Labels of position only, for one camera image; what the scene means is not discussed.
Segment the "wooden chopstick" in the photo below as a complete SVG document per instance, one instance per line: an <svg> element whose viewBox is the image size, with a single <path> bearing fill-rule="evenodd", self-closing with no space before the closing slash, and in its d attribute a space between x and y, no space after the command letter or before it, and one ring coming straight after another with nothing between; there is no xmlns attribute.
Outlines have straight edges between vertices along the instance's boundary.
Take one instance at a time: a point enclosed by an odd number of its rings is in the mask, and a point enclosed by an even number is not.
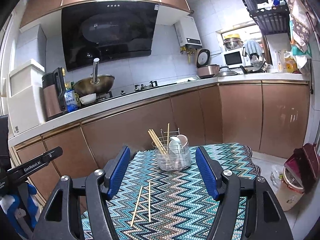
<svg viewBox="0 0 320 240"><path fill-rule="evenodd" d="M167 124L167 154L169 153L170 123Z"/></svg>
<svg viewBox="0 0 320 240"><path fill-rule="evenodd" d="M153 140L153 143L156 145L156 147L158 148L158 150L160 151L161 154L167 154L166 149L164 148L163 144L161 143L161 141L159 140L159 138L157 137L156 133L154 132L153 129L149 129L148 130L148 134L151 137L151 139Z"/></svg>
<svg viewBox="0 0 320 240"><path fill-rule="evenodd" d="M137 197L137 201L136 201L136 204L135 204L135 209L134 209L134 212L133 212L133 215L132 215L132 219L131 219L131 224L130 224L131 227L133 227L133 224L134 224L134 221L135 221L135 217L136 217L136 213L137 213L137 210L138 210L138 206L139 206L139 201L140 201L140 197L141 197L141 194L142 194L142 190L143 190L143 186L140 187L140 191L139 191L139 194L138 194L138 197Z"/></svg>

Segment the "blue zigzag woven table mat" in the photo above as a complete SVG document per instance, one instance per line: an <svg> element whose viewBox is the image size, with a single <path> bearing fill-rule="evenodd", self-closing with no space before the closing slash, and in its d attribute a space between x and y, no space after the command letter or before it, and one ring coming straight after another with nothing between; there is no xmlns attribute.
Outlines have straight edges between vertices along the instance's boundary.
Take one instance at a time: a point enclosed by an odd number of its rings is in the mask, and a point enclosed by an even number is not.
<svg viewBox="0 0 320 240"><path fill-rule="evenodd" d="M153 150L137 152L117 195L107 204L119 239L206 239L219 202L206 190L196 147L190 151L191 166L183 171L162 171Z"/></svg>

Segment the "clear plastic utensil holder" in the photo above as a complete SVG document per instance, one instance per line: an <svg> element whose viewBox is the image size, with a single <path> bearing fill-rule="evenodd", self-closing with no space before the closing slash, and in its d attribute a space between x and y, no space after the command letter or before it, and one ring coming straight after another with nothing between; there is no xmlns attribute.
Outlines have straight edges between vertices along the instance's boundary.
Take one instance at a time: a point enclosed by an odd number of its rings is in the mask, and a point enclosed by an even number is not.
<svg viewBox="0 0 320 240"><path fill-rule="evenodd" d="M180 129L176 131L170 130L170 137L176 137L181 134ZM167 150L167 130L160 129L160 134L157 135L164 148ZM188 144L181 148L181 153L174 154L169 150L168 154L161 154L156 145L153 143L153 149L155 151L156 159L159 168L162 171L180 171L185 170L186 168L191 166L191 153L189 149L189 141Z"/></svg>

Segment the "beige ceramic spoon in holder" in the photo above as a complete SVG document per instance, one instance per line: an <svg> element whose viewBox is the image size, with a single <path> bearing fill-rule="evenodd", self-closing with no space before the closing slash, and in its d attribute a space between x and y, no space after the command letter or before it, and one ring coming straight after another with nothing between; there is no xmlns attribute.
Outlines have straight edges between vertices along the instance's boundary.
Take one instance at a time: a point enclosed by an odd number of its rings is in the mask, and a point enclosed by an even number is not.
<svg viewBox="0 0 320 240"><path fill-rule="evenodd" d="M184 148L188 144L188 138L185 135L179 134L177 138L180 140L181 148Z"/></svg>

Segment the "wooden chopstick in holder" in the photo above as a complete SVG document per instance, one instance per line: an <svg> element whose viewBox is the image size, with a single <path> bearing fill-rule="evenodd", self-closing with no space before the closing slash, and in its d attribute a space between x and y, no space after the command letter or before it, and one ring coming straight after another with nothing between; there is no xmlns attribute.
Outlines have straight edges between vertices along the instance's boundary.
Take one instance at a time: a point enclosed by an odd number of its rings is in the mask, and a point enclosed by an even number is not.
<svg viewBox="0 0 320 240"><path fill-rule="evenodd" d="M156 133L154 132L153 129L149 129L148 130L148 134L151 137L151 139L153 140L153 143L156 145L156 147L158 148L158 150L160 151L161 154L167 154L166 149L164 148L163 144L161 143L161 141L159 140L159 138L157 137Z"/></svg>

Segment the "white small bowl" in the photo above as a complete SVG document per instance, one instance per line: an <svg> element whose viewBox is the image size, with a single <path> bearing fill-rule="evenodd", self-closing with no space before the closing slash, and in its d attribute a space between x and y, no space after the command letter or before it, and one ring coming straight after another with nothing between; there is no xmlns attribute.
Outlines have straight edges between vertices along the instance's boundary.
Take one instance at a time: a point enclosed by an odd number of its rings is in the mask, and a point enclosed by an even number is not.
<svg viewBox="0 0 320 240"><path fill-rule="evenodd" d="M97 96L96 96L95 93L93 93L93 94L88 94L88 95L86 95L86 96L82 96L82 97L80 98L80 102L81 102L83 105L88 105L88 104L90 104L90 103L95 102L96 99L97 99Z"/></svg>

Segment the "dark red dustpan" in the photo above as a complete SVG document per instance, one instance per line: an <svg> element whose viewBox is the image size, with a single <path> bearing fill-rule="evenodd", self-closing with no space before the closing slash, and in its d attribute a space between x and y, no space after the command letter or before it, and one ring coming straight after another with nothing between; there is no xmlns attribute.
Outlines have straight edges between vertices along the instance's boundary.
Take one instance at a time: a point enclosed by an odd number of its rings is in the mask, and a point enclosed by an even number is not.
<svg viewBox="0 0 320 240"><path fill-rule="evenodd" d="M296 148L284 167L304 189L305 194L308 194L316 183L319 173L316 145L307 143L301 148Z"/></svg>

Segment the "gas stove burners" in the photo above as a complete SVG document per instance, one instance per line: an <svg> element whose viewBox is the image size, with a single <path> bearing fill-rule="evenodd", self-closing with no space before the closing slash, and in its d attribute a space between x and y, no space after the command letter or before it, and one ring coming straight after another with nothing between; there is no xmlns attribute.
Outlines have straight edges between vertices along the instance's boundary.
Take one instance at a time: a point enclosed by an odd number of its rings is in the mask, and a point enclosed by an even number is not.
<svg viewBox="0 0 320 240"><path fill-rule="evenodd" d="M144 84L137 84L137 85L134 85L133 87L129 87L129 90L121 90L119 92L116 93L115 90L113 91L109 91L105 94L99 94L97 96L97 99L99 100L104 100L104 99L111 99L111 98L115 98L115 97L118 97L118 96L125 96L125 95L129 95L129 94L132 94L132 93L138 93L138 92L142 92L142 91L145 91L145 90L149 90L149 89L154 89L154 88L157 88L158 87L158 83L157 81L150 81L147 85L144 85Z"/></svg>

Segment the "metal pot lid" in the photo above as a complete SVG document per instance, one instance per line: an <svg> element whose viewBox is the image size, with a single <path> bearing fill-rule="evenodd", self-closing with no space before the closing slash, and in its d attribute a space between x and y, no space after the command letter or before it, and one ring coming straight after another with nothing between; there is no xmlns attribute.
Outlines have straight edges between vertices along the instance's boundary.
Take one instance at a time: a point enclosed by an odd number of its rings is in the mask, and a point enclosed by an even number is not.
<svg viewBox="0 0 320 240"><path fill-rule="evenodd" d="M220 67L219 72L214 75L214 77L225 77L234 75L238 75L238 73L233 70L230 70L228 66L222 66Z"/></svg>

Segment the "pink rice cooker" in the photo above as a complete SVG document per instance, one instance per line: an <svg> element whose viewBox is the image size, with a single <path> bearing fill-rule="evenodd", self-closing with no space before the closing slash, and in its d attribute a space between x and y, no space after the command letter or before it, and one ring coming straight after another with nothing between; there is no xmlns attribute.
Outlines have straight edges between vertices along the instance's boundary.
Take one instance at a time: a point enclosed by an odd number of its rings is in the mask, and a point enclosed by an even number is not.
<svg viewBox="0 0 320 240"><path fill-rule="evenodd" d="M210 51L199 49L196 54L197 76L200 79L211 78L220 71L220 66L210 63Z"/></svg>

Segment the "white microwave oven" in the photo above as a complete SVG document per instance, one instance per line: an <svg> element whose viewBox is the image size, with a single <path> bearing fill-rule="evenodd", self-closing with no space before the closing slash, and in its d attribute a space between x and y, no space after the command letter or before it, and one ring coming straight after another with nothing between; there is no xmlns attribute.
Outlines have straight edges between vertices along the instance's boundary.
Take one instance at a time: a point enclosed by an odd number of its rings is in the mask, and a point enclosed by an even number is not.
<svg viewBox="0 0 320 240"><path fill-rule="evenodd" d="M224 59L224 64L229 68L239 68L245 63L245 58L238 49L225 51L222 57Z"/></svg>

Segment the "yellow oil bottle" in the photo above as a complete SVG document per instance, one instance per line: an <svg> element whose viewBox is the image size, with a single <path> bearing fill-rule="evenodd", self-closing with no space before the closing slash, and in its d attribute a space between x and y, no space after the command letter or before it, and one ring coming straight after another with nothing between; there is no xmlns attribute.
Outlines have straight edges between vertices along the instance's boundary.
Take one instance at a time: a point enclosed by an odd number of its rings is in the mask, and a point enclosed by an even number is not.
<svg viewBox="0 0 320 240"><path fill-rule="evenodd" d="M284 59L287 73L294 73L298 70L297 63L289 51L284 53Z"/></svg>

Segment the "black range hood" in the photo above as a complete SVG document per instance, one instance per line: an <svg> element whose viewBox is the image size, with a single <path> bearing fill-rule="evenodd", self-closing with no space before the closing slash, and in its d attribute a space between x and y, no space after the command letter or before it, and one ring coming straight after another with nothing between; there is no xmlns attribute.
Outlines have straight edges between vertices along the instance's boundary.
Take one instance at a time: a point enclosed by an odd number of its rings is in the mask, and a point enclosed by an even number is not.
<svg viewBox="0 0 320 240"><path fill-rule="evenodd" d="M62 46L68 71L151 55L159 5L142 1L89 2L61 11Z"/></svg>

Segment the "brown patterned hanging cloth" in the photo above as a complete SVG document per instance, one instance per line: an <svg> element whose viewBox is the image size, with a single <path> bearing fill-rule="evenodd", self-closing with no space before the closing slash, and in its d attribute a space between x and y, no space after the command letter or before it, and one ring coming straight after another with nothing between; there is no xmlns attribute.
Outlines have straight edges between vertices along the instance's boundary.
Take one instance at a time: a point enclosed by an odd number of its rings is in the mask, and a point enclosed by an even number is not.
<svg viewBox="0 0 320 240"><path fill-rule="evenodd" d="M312 32L312 26L316 25L310 5L306 0L285 0L290 11L291 44L301 52L306 53Z"/></svg>

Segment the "black wall rack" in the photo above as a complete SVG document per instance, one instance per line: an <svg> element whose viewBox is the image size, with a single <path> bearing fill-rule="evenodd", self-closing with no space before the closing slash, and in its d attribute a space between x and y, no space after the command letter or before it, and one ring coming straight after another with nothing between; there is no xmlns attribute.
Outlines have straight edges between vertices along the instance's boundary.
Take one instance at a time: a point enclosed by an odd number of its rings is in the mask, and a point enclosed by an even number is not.
<svg viewBox="0 0 320 240"><path fill-rule="evenodd" d="M263 35L290 33L289 7L285 0L242 0Z"/></svg>

